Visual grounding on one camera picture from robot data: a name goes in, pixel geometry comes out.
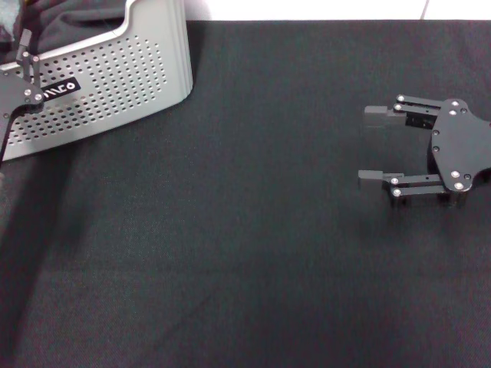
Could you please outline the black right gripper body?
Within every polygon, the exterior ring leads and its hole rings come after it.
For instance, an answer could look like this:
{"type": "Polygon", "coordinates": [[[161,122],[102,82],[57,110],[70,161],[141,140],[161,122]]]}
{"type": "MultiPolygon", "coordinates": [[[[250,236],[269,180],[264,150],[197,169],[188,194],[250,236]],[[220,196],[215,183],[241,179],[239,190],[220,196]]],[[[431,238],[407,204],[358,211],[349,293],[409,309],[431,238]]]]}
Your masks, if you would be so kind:
{"type": "Polygon", "coordinates": [[[427,167],[442,182],[445,193],[439,199],[464,205],[473,189],[490,184],[490,122],[473,115],[461,99],[444,100],[432,128],[427,167]]]}

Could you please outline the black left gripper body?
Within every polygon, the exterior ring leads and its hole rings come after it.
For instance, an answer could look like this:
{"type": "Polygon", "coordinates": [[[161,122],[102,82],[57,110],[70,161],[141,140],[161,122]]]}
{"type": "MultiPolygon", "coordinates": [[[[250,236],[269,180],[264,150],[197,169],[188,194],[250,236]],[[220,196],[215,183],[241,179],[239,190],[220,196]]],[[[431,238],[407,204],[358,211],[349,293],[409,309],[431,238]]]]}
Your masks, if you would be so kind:
{"type": "Polygon", "coordinates": [[[11,72],[1,72],[1,160],[8,145],[14,121],[25,113],[38,113],[44,107],[39,86],[11,72]]]}

